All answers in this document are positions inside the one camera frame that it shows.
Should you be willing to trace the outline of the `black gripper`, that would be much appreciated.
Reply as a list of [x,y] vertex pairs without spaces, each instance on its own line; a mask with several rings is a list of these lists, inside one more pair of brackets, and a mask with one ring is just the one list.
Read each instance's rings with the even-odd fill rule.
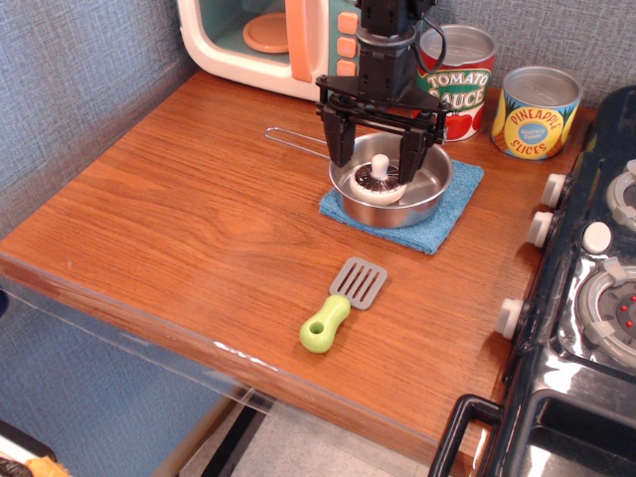
[[351,159],[358,125],[401,135],[400,184],[412,182],[427,150],[444,141],[450,105],[417,84],[418,69],[424,66],[418,50],[420,34],[418,27],[389,36],[360,27],[358,72],[316,80],[318,114],[336,167]]

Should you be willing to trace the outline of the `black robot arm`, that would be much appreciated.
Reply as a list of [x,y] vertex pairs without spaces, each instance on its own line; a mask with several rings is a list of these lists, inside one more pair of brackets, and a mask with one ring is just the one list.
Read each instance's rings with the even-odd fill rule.
[[[423,165],[427,150],[444,140],[448,102],[424,91],[418,72],[438,70],[446,55],[441,26],[428,15],[434,1],[358,1],[361,20],[356,30],[359,72],[354,77],[322,76],[317,113],[324,126],[329,157],[344,167],[353,157],[356,127],[363,125],[401,136],[398,182],[410,183]],[[443,41],[441,53],[428,68],[419,52],[425,23]]]

